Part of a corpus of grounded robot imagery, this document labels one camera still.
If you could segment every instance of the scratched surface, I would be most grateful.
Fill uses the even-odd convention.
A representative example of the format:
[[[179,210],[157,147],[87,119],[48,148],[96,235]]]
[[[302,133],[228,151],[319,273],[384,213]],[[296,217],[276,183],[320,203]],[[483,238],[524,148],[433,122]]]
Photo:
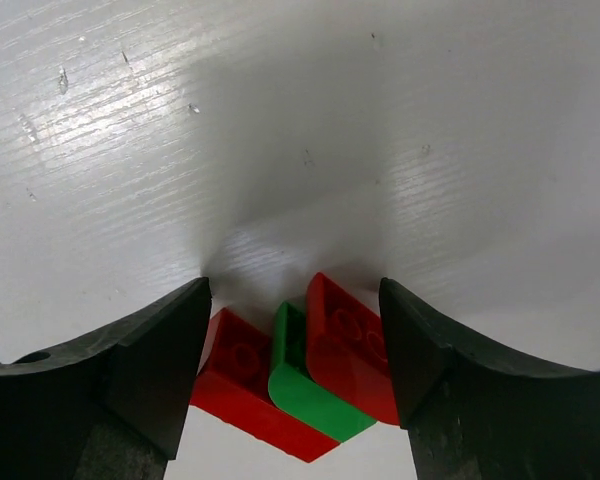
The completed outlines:
[[[600,368],[600,0],[0,1],[0,361],[201,272],[267,329],[318,269]],[[407,449],[306,467],[192,412],[167,478]]]

